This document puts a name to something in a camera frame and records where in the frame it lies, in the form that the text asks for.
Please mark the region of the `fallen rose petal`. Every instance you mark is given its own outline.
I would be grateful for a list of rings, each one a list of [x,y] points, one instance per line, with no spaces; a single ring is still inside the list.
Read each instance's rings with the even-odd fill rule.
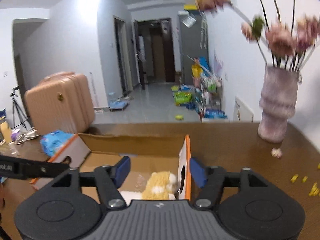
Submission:
[[[280,159],[282,157],[283,153],[280,148],[273,148],[271,151],[271,155],[274,158]]]

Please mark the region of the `blue tissue pack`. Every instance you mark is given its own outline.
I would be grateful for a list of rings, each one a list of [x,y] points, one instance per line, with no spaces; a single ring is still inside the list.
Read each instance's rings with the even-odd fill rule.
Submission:
[[[43,152],[49,157],[53,157],[73,135],[72,133],[66,133],[61,130],[56,130],[44,135],[40,140]]]

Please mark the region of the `grey metal cabinet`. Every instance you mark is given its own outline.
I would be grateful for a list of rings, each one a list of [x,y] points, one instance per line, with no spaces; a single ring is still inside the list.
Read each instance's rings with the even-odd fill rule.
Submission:
[[[205,38],[202,37],[202,16],[200,14],[180,11],[179,20],[179,43],[181,54],[182,82],[185,85],[192,85],[191,66],[195,57],[204,57],[208,60],[208,49]]]

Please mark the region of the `pink hard-shell suitcase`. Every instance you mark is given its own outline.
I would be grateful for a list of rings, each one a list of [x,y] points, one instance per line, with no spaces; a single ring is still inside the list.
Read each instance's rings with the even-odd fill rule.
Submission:
[[[60,72],[45,77],[24,95],[28,112],[41,135],[55,130],[82,133],[95,120],[95,111],[84,74]]]

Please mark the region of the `dried pink rose bouquet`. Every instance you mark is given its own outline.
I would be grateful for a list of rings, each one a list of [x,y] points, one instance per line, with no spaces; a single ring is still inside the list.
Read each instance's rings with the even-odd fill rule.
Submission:
[[[229,6],[243,19],[241,32],[248,42],[260,45],[264,43],[269,49],[272,66],[289,72],[300,73],[319,46],[319,17],[292,16],[290,25],[282,21],[279,7],[276,6],[276,20],[267,18],[266,9],[261,7],[262,15],[249,19],[232,0],[195,0],[200,13],[217,12]]]

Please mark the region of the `yellow dog plush toy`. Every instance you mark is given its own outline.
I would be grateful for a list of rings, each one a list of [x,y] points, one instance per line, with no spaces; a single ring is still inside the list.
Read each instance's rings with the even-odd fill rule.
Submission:
[[[153,172],[142,192],[142,200],[175,200],[177,177],[169,172]]]

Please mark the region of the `pink textured vase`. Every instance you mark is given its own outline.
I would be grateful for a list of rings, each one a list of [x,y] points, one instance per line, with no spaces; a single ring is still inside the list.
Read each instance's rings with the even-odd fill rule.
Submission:
[[[259,106],[262,108],[258,135],[280,143],[284,140],[287,121],[295,114],[299,75],[283,68],[267,66]]]

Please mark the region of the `dark entrance door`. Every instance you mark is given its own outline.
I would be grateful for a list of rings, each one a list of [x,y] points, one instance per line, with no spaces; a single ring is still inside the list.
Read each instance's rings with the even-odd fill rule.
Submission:
[[[133,22],[138,77],[150,83],[175,81],[175,58],[170,18]]]

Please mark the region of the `yellow petal crumbs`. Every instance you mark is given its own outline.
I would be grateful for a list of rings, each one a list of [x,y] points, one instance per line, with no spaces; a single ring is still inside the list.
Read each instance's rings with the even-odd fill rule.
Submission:
[[[319,197],[319,163],[302,168],[290,177],[291,184],[297,184],[309,197]]]

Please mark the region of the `red orange cardboard box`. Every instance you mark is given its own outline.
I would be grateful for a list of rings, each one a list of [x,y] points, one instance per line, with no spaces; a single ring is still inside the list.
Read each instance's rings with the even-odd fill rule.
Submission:
[[[177,177],[176,199],[191,199],[189,135],[73,135],[48,161],[70,158],[71,168],[91,172],[114,165],[122,157],[131,159],[131,171],[121,191],[142,192],[153,172],[169,171]]]

